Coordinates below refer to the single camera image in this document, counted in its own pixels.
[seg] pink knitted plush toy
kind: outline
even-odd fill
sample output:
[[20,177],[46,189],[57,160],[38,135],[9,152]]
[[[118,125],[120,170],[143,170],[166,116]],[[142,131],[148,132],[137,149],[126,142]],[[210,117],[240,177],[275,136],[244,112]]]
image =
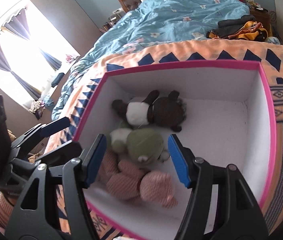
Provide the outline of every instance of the pink knitted plush toy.
[[149,172],[128,160],[121,160],[117,165],[117,155],[111,150],[106,151],[98,174],[108,192],[121,200],[133,203],[142,200],[161,204],[166,208],[178,203],[174,198],[175,188],[168,173]]

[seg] pile of clothes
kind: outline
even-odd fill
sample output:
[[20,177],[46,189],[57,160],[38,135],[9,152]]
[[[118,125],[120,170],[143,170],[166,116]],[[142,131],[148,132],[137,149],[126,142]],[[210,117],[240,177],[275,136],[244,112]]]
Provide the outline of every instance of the pile of clothes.
[[262,42],[268,38],[268,32],[253,15],[244,15],[236,20],[219,21],[218,29],[208,32],[207,38]]

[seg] box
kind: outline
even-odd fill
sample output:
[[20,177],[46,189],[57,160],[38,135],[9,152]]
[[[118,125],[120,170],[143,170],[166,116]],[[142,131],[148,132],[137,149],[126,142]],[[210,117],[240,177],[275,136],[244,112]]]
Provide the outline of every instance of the box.
[[[168,95],[180,92],[187,104],[187,119],[177,136],[184,147],[212,165],[233,163],[245,177],[259,205],[269,190],[275,163],[274,105],[262,65],[255,61],[196,60],[140,66],[107,72],[96,88],[79,123],[74,140],[90,147],[97,134],[108,134],[121,119],[112,101],[142,101],[152,90]],[[168,128],[158,130],[167,148]],[[171,160],[149,166],[169,172],[178,205],[134,206],[122,202],[95,182],[84,190],[90,208],[139,239],[174,239],[186,210],[190,189],[178,180]],[[213,187],[206,233],[212,231],[218,186]]]

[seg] plush toy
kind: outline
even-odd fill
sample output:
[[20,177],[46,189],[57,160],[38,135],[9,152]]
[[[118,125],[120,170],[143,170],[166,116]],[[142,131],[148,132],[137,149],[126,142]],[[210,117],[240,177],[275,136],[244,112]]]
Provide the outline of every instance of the plush toy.
[[159,97],[159,91],[153,90],[142,102],[124,103],[123,100],[114,100],[113,109],[118,116],[130,125],[140,127],[155,123],[158,126],[170,127],[174,132],[180,132],[180,124],[185,120],[186,109],[179,92],[172,91],[168,97]]
[[119,128],[110,135],[113,151],[117,154],[128,153],[134,162],[150,164],[161,155],[169,154],[164,151],[163,137],[151,128]]
[[117,164],[117,156],[110,150],[104,155],[98,178],[107,191],[120,200],[157,203],[166,208],[178,203],[170,174],[140,169],[128,160]]

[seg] bedside table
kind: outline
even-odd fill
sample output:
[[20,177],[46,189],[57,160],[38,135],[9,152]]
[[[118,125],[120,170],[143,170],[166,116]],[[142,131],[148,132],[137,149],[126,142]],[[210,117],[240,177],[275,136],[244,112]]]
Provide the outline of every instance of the bedside table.
[[262,23],[263,27],[267,30],[268,35],[270,36],[271,26],[269,13],[266,11],[259,11],[254,8],[250,8],[250,14],[255,16],[257,22]]

